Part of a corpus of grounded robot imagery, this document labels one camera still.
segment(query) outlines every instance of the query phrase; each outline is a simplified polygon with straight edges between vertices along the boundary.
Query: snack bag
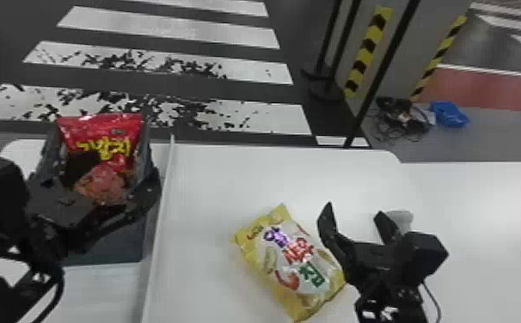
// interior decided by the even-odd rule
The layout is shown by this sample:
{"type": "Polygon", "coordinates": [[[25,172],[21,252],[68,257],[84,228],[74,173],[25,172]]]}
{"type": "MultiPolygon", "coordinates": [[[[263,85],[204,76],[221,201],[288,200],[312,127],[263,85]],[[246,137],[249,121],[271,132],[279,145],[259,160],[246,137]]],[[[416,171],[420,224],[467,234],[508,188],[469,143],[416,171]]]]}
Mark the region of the snack bag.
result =
{"type": "Polygon", "coordinates": [[[233,240],[295,322],[316,313],[345,284],[333,257],[315,245],[283,204],[238,230],[233,240]]]}
{"type": "Polygon", "coordinates": [[[98,204],[118,205],[125,202],[124,180],[108,165],[92,168],[75,185],[74,191],[92,198],[98,204]]]}
{"type": "Polygon", "coordinates": [[[116,173],[134,166],[134,149],[142,129],[140,113],[101,113],[56,120],[68,152],[95,150],[116,173]]]}
{"type": "Polygon", "coordinates": [[[72,188],[101,205],[125,202],[127,184],[133,182],[134,150],[143,116],[139,113],[103,113],[57,119],[68,154],[96,151],[101,163],[72,188]]]}

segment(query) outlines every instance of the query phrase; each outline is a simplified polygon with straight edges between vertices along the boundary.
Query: black pole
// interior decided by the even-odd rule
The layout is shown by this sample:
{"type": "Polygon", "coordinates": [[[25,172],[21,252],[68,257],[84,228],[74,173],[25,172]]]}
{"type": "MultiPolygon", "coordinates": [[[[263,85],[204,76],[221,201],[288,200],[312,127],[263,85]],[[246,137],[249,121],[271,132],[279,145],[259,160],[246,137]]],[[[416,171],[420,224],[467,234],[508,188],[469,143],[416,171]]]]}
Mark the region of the black pole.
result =
{"type": "Polygon", "coordinates": [[[333,12],[328,19],[327,32],[325,33],[325,40],[322,42],[321,52],[319,58],[316,60],[315,72],[319,73],[322,70],[322,65],[325,62],[325,55],[327,55],[328,45],[331,43],[331,35],[333,35],[334,23],[337,21],[340,11],[340,3],[343,0],[336,0],[333,4],[333,12]]]}
{"type": "Polygon", "coordinates": [[[369,112],[369,108],[371,107],[371,104],[375,99],[375,95],[377,95],[377,91],[381,86],[381,82],[385,78],[385,74],[387,74],[387,70],[389,69],[391,62],[395,57],[397,49],[399,49],[399,45],[403,40],[403,36],[405,36],[405,32],[407,32],[407,28],[409,27],[409,24],[411,23],[411,20],[415,15],[415,11],[417,11],[417,7],[419,7],[419,2],[420,0],[409,0],[409,3],[407,4],[405,11],[403,12],[403,16],[399,21],[399,26],[397,26],[397,30],[395,31],[395,36],[393,36],[393,39],[389,44],[387,53],[385,53],[385,57],[383,57],[383,61],[379,66],[379,70],[377,71],[377,74],[373,79],[373,83],[371,84],[369,91],[367,91],[367,96],[365,97],[365,100],[361,105],[359,113],[357,113],[357,117],[355,118],[355,122],[353,124],[351,133],[346,138],[345,144],[343,145],[344,148],[351,147],[352,141],[355,139],[357,131],[359,131],[359,129],[361,128],[363,119],[365,118],[367,112],[369,112]]]}
{"type": "Polygon", "coordinates": [[[331,86],[333,86],[334,77],[337,75],[337,70],[339,69],[340,58],[343,56],[343,50],[345,49],[346,42],[349,40],[352,25],[355,22],[355,16],[357,16],[357,11],[359,10],[361,1],[362,0],[353,0],[351,3],[351,8],[349,9],[349,14],[346,16],[345,26],[343,27],[343,32],[340,35],[339,44],[337,45],[337,50],[334,53],[331,72],[328,76],[327,83],[325,84],[325,92],[330,91],[331,86]]]}

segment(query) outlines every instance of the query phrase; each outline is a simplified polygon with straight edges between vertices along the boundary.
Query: warning stripe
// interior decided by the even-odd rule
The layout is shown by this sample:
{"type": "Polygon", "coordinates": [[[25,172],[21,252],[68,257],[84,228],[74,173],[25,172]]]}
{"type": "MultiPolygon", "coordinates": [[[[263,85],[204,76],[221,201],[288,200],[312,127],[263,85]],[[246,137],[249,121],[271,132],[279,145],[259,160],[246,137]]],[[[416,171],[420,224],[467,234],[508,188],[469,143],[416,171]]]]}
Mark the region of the warning stripe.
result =
{"type": "Polygon", "coordinates": [[[363,81],[367,67],[373,62],[373,54],[379,45],[379,42],[383,39],[383,34],[387,22],[393,15],[393,9],[388,7],[377,6],[375,13],[367,28],[365,38],[361,43],[361,47],[357,52],[357,57],[352,65],[352,69],[349,72],[349,77],[345,84],[345,97],[351,99],[357,94],[357,90],[363,81]]]}
{"type": "Polygon", "coordinates": [[[435,56],[425,69],[423,77],[421,77],[421,80],[417,83],[417,86],[415,86],[415,91],[413,91],[411,97],[409,98],[411,101],[415,102],[419,99],[421,93],[423,93],[423,90],[429,83],[429,80],[431,80],[431,76],[433,76],[433,73],[435,73],[435,70],[437,70],[437,66],[439,65],[439,63],[441,63],[441,60],[443,60],[443,57],[447,53],[447,50],[449,50],[449,47],[453,45],[453,40],[455,40],[457,34],[459,34],[459,31],[461,30],[463,24],[465,24],[466,21],[467,16],[460,15],[453,22],[453,24],[450,27],[449,33],[447,34],[447,37],[445,37],[445,39],[439,45],[439,48],[437,49],[437,54],[435,54],[435,56]]]}

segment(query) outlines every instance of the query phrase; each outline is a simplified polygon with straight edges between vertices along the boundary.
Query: white table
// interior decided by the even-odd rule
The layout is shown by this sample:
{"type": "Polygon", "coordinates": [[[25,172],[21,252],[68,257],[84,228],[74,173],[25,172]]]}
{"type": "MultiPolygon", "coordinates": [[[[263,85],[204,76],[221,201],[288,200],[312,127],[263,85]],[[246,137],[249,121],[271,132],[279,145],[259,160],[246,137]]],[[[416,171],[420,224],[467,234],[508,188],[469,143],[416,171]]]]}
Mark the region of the white table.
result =
{"type": "Polygon", "coordinates": [[[428,280],[443,322],[521,322],[521,162],[405,165],[450,251],[428,280]]]}
{"type": "MultiPolygon", "coordinates": [[[[40,146],[18,141],[3,155],[29,169],[40,146]]],[[[161,171],[167,153],[154,157],[161,171]]],[[[400,164],[381,151],[200,145],[176,145],[171,156],[152,257],[69,270],[48,322],[139,321],[147,266],[143,322],[288,322],[229,238],[281,202],[316,235],[329,200],[355,240],[379,241],[371,219],[380,209],[411,210],[414,229],[438,235],[451,255],[428,283],[444,323],[521,319],[521,163],[400,164]]],[[[356,322],[357,297],[347,286],[309,322],[356,322]]]]}
{"type": "MultiPolygon", "coordinates": [[[[240,227],[281,202],[312,235],[327,201],[340,230],[379,241],[378,210],[427,212],[406,169],[390,153],[178,145],[159,219],[143,322],[288,322],[229,242],[240,227]]],[[[343,289],[309,322],[352,322],[354,288],[343,289]]]]}

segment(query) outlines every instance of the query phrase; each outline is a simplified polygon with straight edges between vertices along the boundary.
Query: red floor marking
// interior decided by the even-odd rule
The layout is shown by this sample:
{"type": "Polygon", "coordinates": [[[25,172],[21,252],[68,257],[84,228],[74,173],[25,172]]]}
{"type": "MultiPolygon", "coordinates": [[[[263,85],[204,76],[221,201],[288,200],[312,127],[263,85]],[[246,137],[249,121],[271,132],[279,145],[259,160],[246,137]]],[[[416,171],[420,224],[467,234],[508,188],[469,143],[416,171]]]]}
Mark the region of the red floor marking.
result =
{"type": "Polygon", "coordinates": [[[521,76],[437,69],[420,97],[430,101],[521,111],[521,76]]]}

